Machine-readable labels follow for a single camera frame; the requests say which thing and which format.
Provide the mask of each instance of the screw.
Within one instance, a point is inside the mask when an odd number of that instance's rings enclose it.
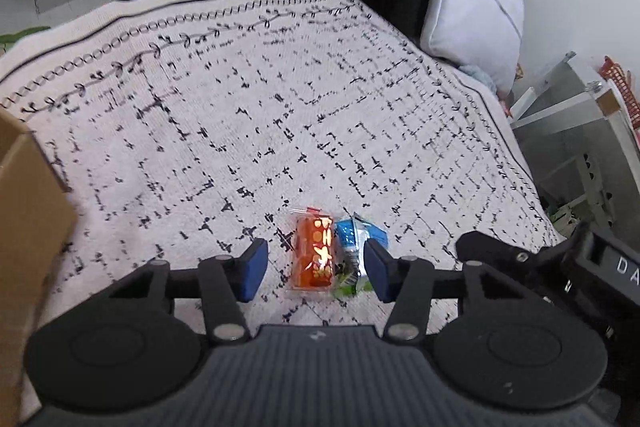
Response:
[[[394,324],[386,334],[396,341],[411,341],[420,334],[420,331],[413,324]]]
[[[221,341],[236,341],[244,337],[244,328],[240,324],[220,324],[214,328],[213,334]]]

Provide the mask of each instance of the cardboard box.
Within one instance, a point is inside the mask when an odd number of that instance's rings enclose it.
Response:
[[[0,108],[0,427],[17,423],[24,345],[76,219],[29,128]]]

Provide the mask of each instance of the light blue cloth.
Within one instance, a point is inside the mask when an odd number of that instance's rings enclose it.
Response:
[[[494,80],[478,66],[460,66],[458,69],[480,82],[484,87],[487,87],[495,96],[498,96],[498,89],[495,87]]]

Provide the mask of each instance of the gray floor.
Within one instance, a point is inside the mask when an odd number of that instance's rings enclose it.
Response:
[[[0,0],[0,34],[15,33],[32,26],[57,26],[84,15],[111,0],[70,0],[37,13],[33,0]]]

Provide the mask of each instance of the red mesh basket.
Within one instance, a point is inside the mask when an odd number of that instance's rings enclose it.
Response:
[[[629,85],[631,73],[628,73],[629,79],[627,79],[627,75],[625,75],[622,66],[609,57],[604,57],[604,64],[598,73],[600,73],[602,78],[612,80],[613,83],[616,84],[622,98],[625,100],[626,110],[631,117],[631,125],[633,125],[634,129],[638,129],[640,127],[640,104],[638,104],[638,100],[636,100]]]

